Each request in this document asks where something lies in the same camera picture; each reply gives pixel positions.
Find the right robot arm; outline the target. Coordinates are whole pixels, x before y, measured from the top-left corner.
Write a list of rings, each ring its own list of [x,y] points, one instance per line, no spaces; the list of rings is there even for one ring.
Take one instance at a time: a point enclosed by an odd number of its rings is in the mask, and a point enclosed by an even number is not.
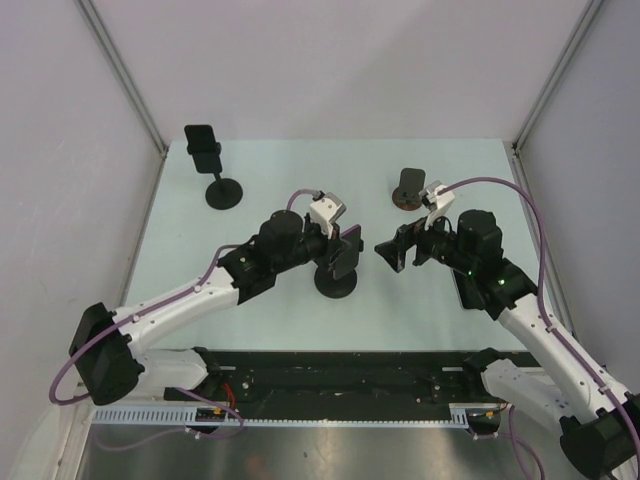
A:
[[[616,381],[551,314],[543,314],[538,286],[502,248],[493,213],[463,212],[450,231],[446,218],[400,226],[375,246],[395,272],[410,249],[414,265],[434,260],[448,267],[466,310],[486,312],[526,348],[545,383],[505,355],[487,348],[466,361],[463,393],[473,401],[500,398],[557,435],[568,461],[584,477],[618,473],[639,457],[639,397]]]

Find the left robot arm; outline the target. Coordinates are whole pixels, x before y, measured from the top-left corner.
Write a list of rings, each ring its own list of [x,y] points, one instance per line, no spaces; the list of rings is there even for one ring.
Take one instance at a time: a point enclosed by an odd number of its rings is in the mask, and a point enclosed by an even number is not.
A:
[[[239,245],[224,245],[202,276],[135,306],[85,309],[69,347],[75,368],[97,406],[115,403],[139,387],[189,390],[214,397],[221,387],[208,350],[164,350],[157,343],[202,317],[235,308],[273,288],[279,275],[313,263],[335,298],[350,295],[364,249],[362,228],[341,230],[333,214],[305,216],[279,210]]]

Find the purple-edged phone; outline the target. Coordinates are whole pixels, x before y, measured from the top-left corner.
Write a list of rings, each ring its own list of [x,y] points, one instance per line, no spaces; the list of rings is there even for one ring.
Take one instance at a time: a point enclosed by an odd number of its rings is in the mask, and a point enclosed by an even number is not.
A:
[[[333,280],[340,280],[355,271],[360,253],[364,248],[362,227],[354,225],[339,238],[340,246],[331,260],[330,270]]]

